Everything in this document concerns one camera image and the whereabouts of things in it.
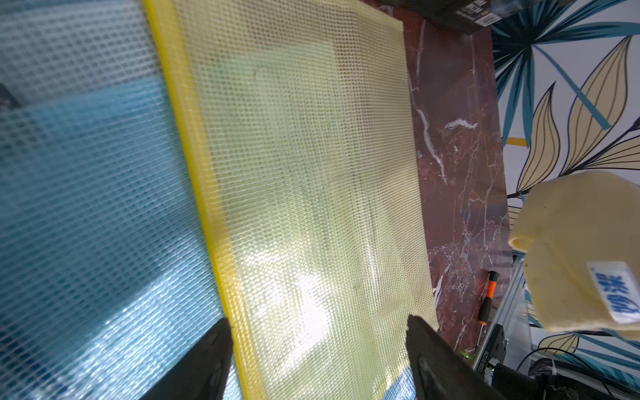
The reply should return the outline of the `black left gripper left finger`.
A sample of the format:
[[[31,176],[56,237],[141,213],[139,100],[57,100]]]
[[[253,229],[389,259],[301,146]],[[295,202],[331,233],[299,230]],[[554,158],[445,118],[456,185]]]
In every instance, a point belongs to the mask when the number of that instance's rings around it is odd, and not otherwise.
[[[143,398],[220,400],[232,356],[231,325],[227,318],[221,318]]]

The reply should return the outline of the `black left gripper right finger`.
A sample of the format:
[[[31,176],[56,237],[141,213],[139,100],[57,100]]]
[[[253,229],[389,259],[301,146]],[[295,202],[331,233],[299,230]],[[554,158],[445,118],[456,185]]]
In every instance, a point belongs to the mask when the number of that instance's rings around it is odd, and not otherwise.
[[[406,350],[417,399],[502,399],[420,316],[408,317]]]

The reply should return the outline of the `blue mesh document bag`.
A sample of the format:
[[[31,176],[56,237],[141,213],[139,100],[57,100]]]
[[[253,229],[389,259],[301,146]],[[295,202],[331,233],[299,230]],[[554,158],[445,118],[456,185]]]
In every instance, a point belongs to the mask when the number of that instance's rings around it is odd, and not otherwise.
[[[222,316],[143,5],[2,2],[2,398],[141,398]]]

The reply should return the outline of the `cream wiping cloth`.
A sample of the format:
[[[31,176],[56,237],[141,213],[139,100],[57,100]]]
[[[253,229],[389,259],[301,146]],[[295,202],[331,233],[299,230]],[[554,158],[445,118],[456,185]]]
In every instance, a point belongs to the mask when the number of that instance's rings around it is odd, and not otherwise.
[[[587,172],[536,185],[509,236],[525,255],[538,321],[550,332],[639,338],[639,187]]]

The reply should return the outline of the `yellow mesh document bag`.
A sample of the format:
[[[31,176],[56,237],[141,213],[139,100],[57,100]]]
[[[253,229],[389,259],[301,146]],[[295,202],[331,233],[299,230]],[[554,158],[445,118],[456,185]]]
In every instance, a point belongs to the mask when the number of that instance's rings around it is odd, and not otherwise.
[[[438,326],[402,22],[147,1],[246,399],[381,399]]]

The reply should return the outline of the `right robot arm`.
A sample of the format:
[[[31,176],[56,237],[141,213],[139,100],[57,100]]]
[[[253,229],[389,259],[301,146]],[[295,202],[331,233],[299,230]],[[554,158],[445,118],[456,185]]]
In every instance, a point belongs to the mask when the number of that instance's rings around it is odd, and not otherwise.
[[[493,370],[492,387],[506,399],[614,399],[609,393],[561,375],[527,377],[502,364]]]

